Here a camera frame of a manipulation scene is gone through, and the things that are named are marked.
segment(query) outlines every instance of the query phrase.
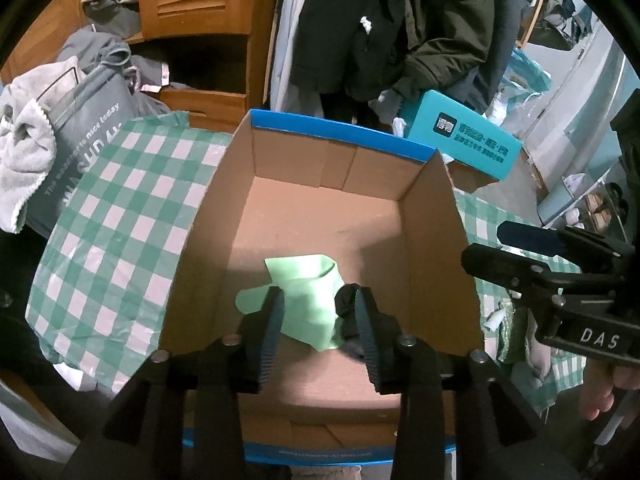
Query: brown shoe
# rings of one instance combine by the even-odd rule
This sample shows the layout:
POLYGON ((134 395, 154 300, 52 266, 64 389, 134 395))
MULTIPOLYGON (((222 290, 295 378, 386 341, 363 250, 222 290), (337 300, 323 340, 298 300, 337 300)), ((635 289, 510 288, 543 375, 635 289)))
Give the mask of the brown shoe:
POLYGON ((609 227, 609 224, 611 223, 611 218, 611 211, 609 211, 608 209, 603 209, 599 213, 593 215, 593 222, 595 224, 596 231, 599 233, 603 233, 604 231, 606 231, 609 227))
POLYGON ((588 194, 584 197, 584 201, 587 203, 587 208, 590 213, 595 213, 604 204, 604 200, 600 195, 588 194))

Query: human hand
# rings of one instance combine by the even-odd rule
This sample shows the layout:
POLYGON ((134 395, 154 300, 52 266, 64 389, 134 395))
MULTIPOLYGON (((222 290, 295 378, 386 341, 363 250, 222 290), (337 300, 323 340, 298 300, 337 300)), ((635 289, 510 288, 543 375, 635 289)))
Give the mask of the human hand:
POLYGON ((578 410, 588 420, 611 409, 614 386, 623 390, 640 389, 640 369, 611 367, 599 360, 587 360, 583 377, 578 410))

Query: cardboard bottom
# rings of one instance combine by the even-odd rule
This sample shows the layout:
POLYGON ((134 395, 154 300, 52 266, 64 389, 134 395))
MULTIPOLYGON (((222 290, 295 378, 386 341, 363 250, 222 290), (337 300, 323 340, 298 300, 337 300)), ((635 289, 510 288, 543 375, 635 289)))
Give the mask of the cardboard bottom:
MULTIPOLYGON (((384 312, 408 325, 409 269, 398 202, 254 178, 222 287, 214 337, 241 320, 240 290, 265 285, 265 258, 325 254, 346 283, 370 286, 384 312)), ((304 423, 358 422, 363 412, 397 414, 399 396, 380 396, 364 364, 340 350, 316 352, 282 337, 271 379, 260 396, 242 396, 244 410, 304 423)))

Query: jacket sleeve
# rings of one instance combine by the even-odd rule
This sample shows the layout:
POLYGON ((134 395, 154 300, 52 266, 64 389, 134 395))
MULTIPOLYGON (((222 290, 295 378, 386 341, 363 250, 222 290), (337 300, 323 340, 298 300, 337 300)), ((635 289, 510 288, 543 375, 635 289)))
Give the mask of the jacket sleeve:
POLYGON ((394 85, 407 99, 452 84, 487 58, 494 0, 444 0, 442 10, 442 37, 427 40, 409 54, 394 85))

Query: black logo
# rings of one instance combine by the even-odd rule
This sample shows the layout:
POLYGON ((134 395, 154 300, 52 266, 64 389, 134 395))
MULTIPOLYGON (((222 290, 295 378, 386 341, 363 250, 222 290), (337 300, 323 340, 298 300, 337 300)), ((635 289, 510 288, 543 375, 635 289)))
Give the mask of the black logo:
POLYGON ((433 131, 437 134, 444 135, 445 137, 450 137, 453 130, 456 129, 456 124, 458 124, 458 120, 454 119, 450 115, 441 113, 433 127, 433 131))

